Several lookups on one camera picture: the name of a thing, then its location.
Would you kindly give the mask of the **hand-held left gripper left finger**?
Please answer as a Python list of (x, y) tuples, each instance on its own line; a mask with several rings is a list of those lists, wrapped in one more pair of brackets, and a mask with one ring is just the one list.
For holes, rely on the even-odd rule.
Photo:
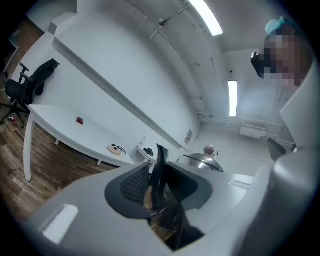
[[(105, 188), (110, 181), (141, 164), (81, 178), (36, 209), (26, 221), (29, 234), (63, 254), (79, 256), (167, 256), (173, 251), (155, 234), (145, 219), (122, 216), (110, 207)], [(43, 229), (62, 206), (73, 205), (78, 214), (59, 245), (43, 236)]]

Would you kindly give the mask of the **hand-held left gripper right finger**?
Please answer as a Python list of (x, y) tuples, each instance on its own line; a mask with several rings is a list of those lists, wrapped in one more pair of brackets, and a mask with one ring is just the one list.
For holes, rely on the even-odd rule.
[(230, 215), (254, 179), (178, 162), (169, 162), (165, 168), (166, 183), (181, 203), (188, 222), (206, 235)]

